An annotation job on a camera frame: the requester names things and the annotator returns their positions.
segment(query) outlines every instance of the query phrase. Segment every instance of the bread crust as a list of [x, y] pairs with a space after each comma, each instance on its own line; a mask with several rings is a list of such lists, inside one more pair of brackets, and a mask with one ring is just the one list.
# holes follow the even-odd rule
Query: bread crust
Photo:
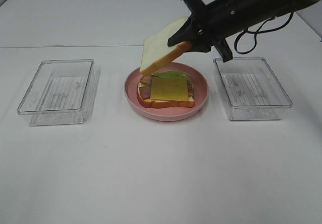
[[166, 54], [162, 58], [158, 59], [157, 61], [153, 62], [148, 68], [140, 71], [143, 76], [148, 76], [153, 72], [157, 71], [158, 69], [162, 68], [163, 66], [169, 64], [173, 60], [177, 59], [183, 53], [187, 52], [191, 49], [193, 43], [190, 41], [183, 41], [176, 45], [176, 48], [172, 50], [169, 54]]

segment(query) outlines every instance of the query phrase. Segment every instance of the sandwich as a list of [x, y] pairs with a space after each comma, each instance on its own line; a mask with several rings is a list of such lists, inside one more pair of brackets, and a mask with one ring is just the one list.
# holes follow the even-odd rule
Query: sandwich
[[184, 72], [169, 70], [143, 76], [137, 85], [137, 99], [146, 108], [194, 107], [194, 88]]
[[182, 17], [144, 40], [140, 73], [143, 77], [137, 86], [139, 103], [146, 108], [193, 107], [194, 89], [191, 78], [181, 71], [156, 72], [192, 47], [183, 41], [168, 47], [168, 39], [175, 34], [188, 17]]

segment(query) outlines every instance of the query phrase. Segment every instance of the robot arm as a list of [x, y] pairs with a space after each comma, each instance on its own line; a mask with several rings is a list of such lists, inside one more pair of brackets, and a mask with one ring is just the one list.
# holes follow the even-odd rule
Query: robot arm
[[319, 0], [183, 0], [191, 15], [168, 40], [168, 46], [192, 41], [190, 51], [209, 52], [215, 46], [223, 61], [232, 59], [226, 38], [272, 17], [309, 7]]

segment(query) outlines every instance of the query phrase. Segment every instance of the black cable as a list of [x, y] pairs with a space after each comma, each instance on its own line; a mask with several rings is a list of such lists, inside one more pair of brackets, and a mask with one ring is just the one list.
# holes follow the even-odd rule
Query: black cable
[[[236, 52], [237, 52], [237, 53], [239, 53], [239, 54], [248, 54], [248, 53], [252, 52], [252, 51], [256, 48], [256, 46], [257, 46], [257, 35], [258, 35], [258, 34], [270, 33], [270, 32], [274, 32], [274, 31], [277, 31], [277, 30], [280, 30], [280, 29], [282, 29], [282, 28], [286, 27], [286, 25], [288, 25], [288, 24], [289, 24], [289, 22], [291, 21], [291, 19], [292, 19], [293, 15], [294, 15], [294, 12], [291, 12], [291, 14], [290, 14], [290, 16], [289, 16], [288, 20], [287, 20], [287, 21], [286, 21], [282, 26], [277, 27], [277, 28], [275, 28], [275, 29], [269, 29], [269, 30], [263, 30], [263, 31], [261, 31], [262, 27], [263, 27], [263, 26], [264, 26], [268, 21], [271, 21], [271, 20], [275, 19], [275, 17], [272, 17], [272, 18], [267, 19], [264, 23], [262, 23], [262, 24], [261, 24], [261, 26], [260, 26], [256, 31], [249, 31], [249, 30], [248, 30], [248, 28], [247, 28], [247, 29], [245, 29], [245, 30], [244, 30], [244, 31], [242, 31], [240, 34], [238, 34], [238, 36], [237, 36], [237, 37], [236, 37], [236, 39], [235, 39], [234, 47], [235, 47]], [[244, 34], [246, 34], [246, 33], [249, 33], [249, 34], [253, 34], [253, 35], [254, 35], [254, 46], [253, 46], [253, 48], [252, 48], [252, 49], [250, 49], [250, 50], [248, 50], [248, 51], [240, 52], [240, 51], [238, 51], [238, 50], [237, 50], [237, 45], [238, 45], [238, 42], [239, 42], [239, 40], [241, 39], [241, 37], [242, 37]]]

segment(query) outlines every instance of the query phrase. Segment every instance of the pink plate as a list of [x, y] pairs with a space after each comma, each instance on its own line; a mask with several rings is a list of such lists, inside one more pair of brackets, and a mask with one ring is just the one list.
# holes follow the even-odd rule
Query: pink plate
[[141, 106], [137, 99], [137, 84], [139, 83], [142, 75], [140, 69], [133, 71], [125, 81], [124, 89], [125, 95], [130, 103], [131, 107], [147, 118], [151, 118], [158, 121], [178, 121], [188, 118], [197, 113], [205, 104], [209, 89], [206, 79], [197, 70], [185, 64], [172, 62], [164, 66], [159, 72], [167, 70], [179, 70], [191, 77], [195, 91], [195, 106], [194, 107], [167, 107], [167, 108], [145, 108]]

